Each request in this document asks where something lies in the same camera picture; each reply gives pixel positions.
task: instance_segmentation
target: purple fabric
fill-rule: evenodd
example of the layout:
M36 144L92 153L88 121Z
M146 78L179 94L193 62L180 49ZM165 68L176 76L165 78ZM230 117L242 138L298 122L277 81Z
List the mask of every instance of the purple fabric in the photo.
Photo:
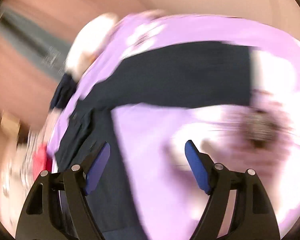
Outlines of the purple fabric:
M106 79L120 63L127 49L126 39L135 28L149 23L140 15L125 17L105 51L80 80L77 92L59 117L47 152L59 147L68 117L78 98L85 98L96 82ZM221 16L183 15L159 19L163 30L151 49L191 41L229 41L255 46L289 60L297 71L296 90L300 90L300 47L287 33L258 22ZM188 110L147 106L122 106L112 111L115 132L131 182L141 222L150 239L188 240L197 225L189 215L187 196L194 178L186 178L170 164L166 147L169 138L182 125L198 122ZM300 205L292 210L280 229L289 226L289 217L300 214Z

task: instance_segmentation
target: red cloth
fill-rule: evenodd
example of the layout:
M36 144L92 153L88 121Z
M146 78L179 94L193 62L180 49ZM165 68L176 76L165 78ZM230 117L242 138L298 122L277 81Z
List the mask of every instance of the red cloth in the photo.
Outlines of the red cloth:
M47 154L47 144L40 145L37 152L33 156L32 177L37 179L41 171L52 170L52 159Z

